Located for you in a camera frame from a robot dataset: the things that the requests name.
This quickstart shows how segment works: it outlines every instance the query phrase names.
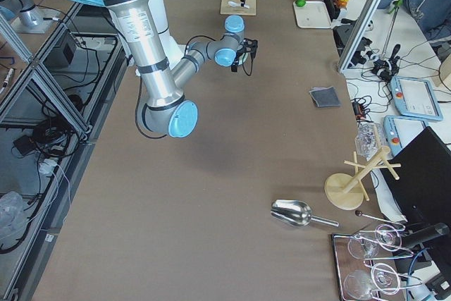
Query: brown table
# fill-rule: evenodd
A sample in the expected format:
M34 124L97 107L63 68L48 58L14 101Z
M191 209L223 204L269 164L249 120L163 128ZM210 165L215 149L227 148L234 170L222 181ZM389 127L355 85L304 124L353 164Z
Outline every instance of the brown table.
M165 0L173 36L219 38L221 0ZM204 65L185 88L199 122L183 140L134 124L138 80L124 78L33 300L337 300L330 233L367 224L323 191L353 173L356 123L335 71L331 30L296 27L294 0L257 0L246 36L254 72ZM334 86L340 108L309 90ZM378 214L373 189L362 209ZM301 199L338 229L286 226L275 199Z

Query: utensil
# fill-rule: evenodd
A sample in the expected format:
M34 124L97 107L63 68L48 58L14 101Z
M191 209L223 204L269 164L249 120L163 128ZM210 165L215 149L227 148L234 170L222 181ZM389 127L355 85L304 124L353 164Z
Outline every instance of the utensil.
M271 206L271 215L292 226L306 226L310 221L338 227L337 221L314 216L310 206L299 200L276 200Z
M229 1L229 2L228 2L228 5L229 5L229 6L232 6L232 7L245 7L245 8L251 8L251 6L249 6L249 5L247 5L247 4L244 4L244 6L241 6L241 4L235 3L234 1Z

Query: white plate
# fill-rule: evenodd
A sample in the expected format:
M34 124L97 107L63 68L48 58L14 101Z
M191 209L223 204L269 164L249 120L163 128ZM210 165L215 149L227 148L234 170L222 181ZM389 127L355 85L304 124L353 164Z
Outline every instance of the white plate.
M303 7L297 7L293 2L293 8L300 28L330 28L329 13L322 1L306 1Z

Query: black monitor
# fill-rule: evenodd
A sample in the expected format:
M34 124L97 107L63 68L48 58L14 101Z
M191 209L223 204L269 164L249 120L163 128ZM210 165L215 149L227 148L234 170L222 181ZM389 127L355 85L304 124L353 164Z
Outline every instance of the black monitor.
M425 128L390 163L400 179L383 170L383 176L407 227L445 223L451 228L451 151L431 127ZM424 243L441 274L451 285L451 235Z

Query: round wooden base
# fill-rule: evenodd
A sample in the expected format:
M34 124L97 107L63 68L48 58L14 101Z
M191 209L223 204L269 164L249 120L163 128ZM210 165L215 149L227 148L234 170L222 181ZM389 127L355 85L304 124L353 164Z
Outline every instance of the round wooden base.
M344 173L336 173L329 176L324 184L324 191L329 201L340 209L347 211L356 209L364 201L364 193L355 185L348 193L343 192L343 188L350 182L352 176Z

